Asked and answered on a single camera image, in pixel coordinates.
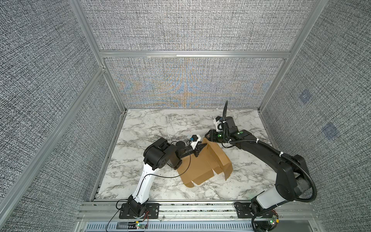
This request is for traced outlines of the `brown cardboard box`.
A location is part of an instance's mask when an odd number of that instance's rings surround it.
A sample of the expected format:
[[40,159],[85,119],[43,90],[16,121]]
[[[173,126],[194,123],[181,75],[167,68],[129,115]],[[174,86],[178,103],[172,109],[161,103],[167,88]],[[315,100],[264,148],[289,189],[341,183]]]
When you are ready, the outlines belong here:
[[231,160],[217,143],[210,142],[206,138],[202,143],[208,145],[199,156],[196,158],[190,155],[183,158],[182,164],[177,169],[181,180],[188,188],[201,185],[215,174],[223,173],[225,179],[228,179],[233,172]]

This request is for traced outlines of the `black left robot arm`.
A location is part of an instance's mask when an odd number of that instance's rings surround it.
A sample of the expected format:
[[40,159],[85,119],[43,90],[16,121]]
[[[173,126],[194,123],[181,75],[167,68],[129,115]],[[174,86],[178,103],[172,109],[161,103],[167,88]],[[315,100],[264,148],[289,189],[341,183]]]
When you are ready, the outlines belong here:
[[150,189],[155,177],[160,177],[157,172],[165,165],[177,170],[183,163],[183,158],[194,155],[198,157],[206,144],[201,142],[199,135],[192,137],[185,143],[183,141],[168,142],[161,137],[144,151],[144,166],[139,183],[128,199],[126,205],[135,217],[144,215],[149,199]]

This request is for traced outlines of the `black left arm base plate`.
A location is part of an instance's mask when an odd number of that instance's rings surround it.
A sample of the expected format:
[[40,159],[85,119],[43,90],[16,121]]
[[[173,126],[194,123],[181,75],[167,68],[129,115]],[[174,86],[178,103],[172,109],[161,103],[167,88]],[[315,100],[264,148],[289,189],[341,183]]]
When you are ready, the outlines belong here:
[[136,202],[124,203],[119,212],[120,219],[158,219],[160,204],[157,203],[146,203],[137,204]]

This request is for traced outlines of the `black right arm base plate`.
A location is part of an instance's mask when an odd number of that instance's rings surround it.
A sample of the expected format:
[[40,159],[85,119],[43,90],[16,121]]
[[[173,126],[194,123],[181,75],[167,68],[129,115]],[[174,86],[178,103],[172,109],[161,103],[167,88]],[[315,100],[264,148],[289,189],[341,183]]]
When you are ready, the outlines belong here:
[[238,218],[249,218],[252,219],[253,216],[257,215],[256,219],[263,218],[275,221],[278,218],[278,214],[274,211],[268,211],[266,213],[261,213],[263,208],[261,208],[256,203],[251,202],[235,202],[233,204]]

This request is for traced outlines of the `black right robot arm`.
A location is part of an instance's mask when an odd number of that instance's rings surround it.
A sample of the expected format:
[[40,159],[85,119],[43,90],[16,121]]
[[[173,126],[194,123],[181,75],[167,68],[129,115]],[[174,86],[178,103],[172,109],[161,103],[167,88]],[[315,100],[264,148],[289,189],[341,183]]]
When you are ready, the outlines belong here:
[[317,187],[302,156],[279,151],[251,132],[238,129],[232,117],[217,117],[214,125],[215,129],[205,134],[206,139],[249,152],[276,172],[274,186],[251,200],[251,215],[259,217],[288,202],[310,203],[317,198]]

